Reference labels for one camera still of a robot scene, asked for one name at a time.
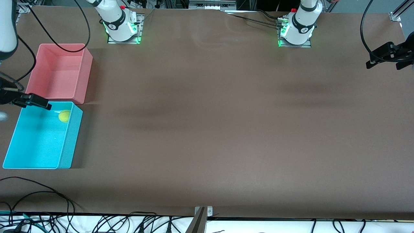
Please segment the pink plastic bin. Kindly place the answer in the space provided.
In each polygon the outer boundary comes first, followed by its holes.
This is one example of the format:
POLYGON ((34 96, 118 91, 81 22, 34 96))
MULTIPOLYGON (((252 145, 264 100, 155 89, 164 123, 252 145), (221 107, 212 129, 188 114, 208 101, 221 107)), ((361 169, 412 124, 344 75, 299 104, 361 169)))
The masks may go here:
POLYGON ((84 44, 40 44, 26 93, 84 104, 93 56, 84 44))

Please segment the blue plastic bin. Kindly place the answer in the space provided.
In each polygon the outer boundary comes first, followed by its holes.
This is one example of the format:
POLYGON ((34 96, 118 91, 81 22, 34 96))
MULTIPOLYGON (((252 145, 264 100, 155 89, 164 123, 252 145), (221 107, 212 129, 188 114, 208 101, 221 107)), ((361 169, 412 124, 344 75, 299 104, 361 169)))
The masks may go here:
POLYGON ((22 108, 9 148, 4 169, 69 169, 74 157, 83 111, 74 102, 51 101, 51 110, 22 108), (70 110, 68 123, 58 114, 70 110))

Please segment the brown table cover sheet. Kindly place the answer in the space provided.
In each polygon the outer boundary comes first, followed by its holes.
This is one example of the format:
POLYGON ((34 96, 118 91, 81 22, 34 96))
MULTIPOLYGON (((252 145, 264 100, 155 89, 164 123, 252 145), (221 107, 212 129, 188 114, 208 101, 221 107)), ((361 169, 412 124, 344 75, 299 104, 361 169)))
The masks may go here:
POLYGON ((322 14, 311 48, 217 10, 145 10, 139 45, 93 56, 70 169, 3 169, 20 108, 0 105, 0 178, 88 213, 414 218, 414 71, 371 69, 360 14, 322 14))

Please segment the grey metal box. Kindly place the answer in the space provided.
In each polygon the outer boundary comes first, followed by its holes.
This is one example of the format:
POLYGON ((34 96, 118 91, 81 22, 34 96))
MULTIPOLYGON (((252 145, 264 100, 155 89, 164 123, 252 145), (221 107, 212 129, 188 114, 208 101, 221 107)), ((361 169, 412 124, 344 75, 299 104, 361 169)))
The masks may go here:
POLYGON ((188 9, 236 10, 236 0, 188 0, 188 9))

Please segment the aluminium frame corner profile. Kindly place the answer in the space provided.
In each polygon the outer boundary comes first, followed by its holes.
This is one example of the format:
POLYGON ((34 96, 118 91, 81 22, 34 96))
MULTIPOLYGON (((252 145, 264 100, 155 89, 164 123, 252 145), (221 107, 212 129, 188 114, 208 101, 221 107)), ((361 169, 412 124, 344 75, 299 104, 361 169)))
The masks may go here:
POLYGON ((389 13, 392 22, 400 22, 401 16, 414 6, 414 0, 404 0, 395 10, 389 13))

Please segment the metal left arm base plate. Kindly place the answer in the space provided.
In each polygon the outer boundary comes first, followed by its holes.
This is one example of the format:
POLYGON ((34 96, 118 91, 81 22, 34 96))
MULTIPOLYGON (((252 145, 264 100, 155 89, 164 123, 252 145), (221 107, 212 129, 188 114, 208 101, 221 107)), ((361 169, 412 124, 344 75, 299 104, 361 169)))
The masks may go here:
POLYGON ((288 23, 288 18, 285 17, 278 17, 277 19, 277 26, 278 26, 278 47, 289 47, 289 48, 311 48, 311 40, 310 38, 303 44, 296 45, 291 44, 287 41, 284 37, 289 32, 290 24, 288 23))

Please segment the aluminium frame rail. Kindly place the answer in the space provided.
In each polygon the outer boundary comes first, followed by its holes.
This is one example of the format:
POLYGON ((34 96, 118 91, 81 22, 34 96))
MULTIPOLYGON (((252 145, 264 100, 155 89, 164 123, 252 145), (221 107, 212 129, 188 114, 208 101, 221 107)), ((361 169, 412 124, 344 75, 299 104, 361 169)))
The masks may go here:
POLYGON ((18 14, 30 13, 30 8, 33 6, 36 0, 16 0, 16 11, 18 14))

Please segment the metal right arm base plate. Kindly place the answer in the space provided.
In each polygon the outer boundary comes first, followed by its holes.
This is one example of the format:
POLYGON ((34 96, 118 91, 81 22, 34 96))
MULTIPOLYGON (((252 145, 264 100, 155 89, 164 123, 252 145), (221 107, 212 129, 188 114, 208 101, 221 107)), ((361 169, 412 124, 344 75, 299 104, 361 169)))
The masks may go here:
POLYGON ((125 19, 119 25, 105 23, 108 44, 140 44, 144 27, 145 14, 125 10, 125 19))

